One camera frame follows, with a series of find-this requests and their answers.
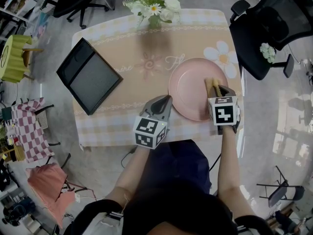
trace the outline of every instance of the black and white marker cube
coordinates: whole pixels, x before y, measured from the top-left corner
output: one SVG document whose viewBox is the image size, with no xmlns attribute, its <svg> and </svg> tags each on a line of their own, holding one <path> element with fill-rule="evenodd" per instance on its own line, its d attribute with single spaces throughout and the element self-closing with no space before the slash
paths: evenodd
<svg viewBox="0 0 313 235">
<path fill-rule="evenodd" d="M 234 125 L 240 109 L 236 96 L 212 97 L 208 99 L 209 113 L 214 125 Z"/>
<path fill-rule="evenodd" d="M 165 138 L 167 122 L 137 116 L 133 127 L 134 143 L 155 149 Z"/>
</svg>

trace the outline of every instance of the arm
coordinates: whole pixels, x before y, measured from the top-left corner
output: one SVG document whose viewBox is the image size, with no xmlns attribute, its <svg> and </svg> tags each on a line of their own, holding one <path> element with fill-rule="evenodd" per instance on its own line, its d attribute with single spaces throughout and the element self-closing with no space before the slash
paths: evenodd
<svg viewBox="0 0 313 235">
<path fill-rule="evenodd" d="M 114 189 L 106 196 L 124 207 L 134 195 L 149 157 L 149 149 L 138 146 L 126 168 L 119 176 Z"/>
<path fill-rule="evenodd" d="M 218 197 L 233 211 L 234 218 L 255 215 L 240 191 L 236 135 L 230 126 L 223 126 L 223 141 L 218 175 Z"/>
<path fill-rule="evenodd" d="M 250 8 L 250 4 L 246 0 L 239 0 L 234 3 L 231 7 L 231 11 L 234 13 L 230 18 L 230 23 L 233 23 L 236 17 L 243 14 L 247 9 Z"/>
</svg>

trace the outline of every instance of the table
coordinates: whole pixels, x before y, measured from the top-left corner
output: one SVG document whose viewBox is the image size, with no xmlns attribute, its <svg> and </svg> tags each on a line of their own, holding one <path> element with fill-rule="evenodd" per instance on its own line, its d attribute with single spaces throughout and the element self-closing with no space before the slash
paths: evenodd
<svg viewBox="0 0 313 235">
<path fill-rule="evenodd" d="M 36 120 L 34 113 L 44 103 L 45 99 L 41 97 L 11 107 L 12 120 L 10 122 L 15 124 L 13 129 L 16 137 L 19 139 L 16 145 L 23 147 L 28 163 L 54 155 L 49 149 L 49 144 L 43 136 L 44 132 Z"/>
<path fill-rule="evenodd" d="M 95 25 L 74 34 L 72 47 L 83 37 L 124 78 L 97 111 L 87 116 L 73 100 L 75 121 L 82 146 L 132 145 L 135 117 L 144 104 L 168 94 L 173 70 L 183 61 L 201 57 L 214 61 L 225 72 L 228 85 L 241 107 L 243 94 L 235 47 L 222 11 L 183 9 L 180 22 L 149 29 L 131 15 Z M 217 134 L 211 121 L 191 121 L 172 108 L 165 141 L 207 139 Z"/>
<path fill-rule="evenodd" d="M 18 83 L 22 80 L 24 72 L 30 72 L 25 67 L 22 58 L 22 48 L 26 43 L 32 43 L 30 36 L 11 35 L 6 41 L 0 60 L 0 78 L 2 80 Z"/>
</svg>

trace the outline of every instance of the black tray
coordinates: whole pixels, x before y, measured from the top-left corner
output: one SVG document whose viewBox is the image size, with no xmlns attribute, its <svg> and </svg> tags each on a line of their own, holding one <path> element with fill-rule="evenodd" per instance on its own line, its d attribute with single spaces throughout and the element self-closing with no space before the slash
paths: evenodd
<svg viewBox="0 0 313 235">
<path fill-rule="evenodd" d="M 93 114 L 123 78 L 82 38 L 57 70 L 87 115 Z"/>
</svg>

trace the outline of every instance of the pink cloth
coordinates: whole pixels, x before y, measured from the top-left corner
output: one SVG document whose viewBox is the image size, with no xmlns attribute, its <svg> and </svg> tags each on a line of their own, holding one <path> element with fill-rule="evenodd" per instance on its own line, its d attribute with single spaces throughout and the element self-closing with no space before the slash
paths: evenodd
<svg viewBox="0 0 313 235">
<path fill-rule="evenodd" d="M 54 155 L 35 115 L 35 111 L 41 109 L 44 103 L 45 99 L 41 97 L 11 107 L 12 122 L 15 124 L 13 129 L 23 146 L 28 163 Z"/>
<path fill-rule="evenodd" d="M 29 185 L 36 192 L 43 204 L 62 228 L 62 219 L 66 208 L 75 201 L 75 192 L 61 193 L 67 175 L 58 164 L 46 164 L 33 169 L 26 169 L 30 173 Z"/>
</svg>

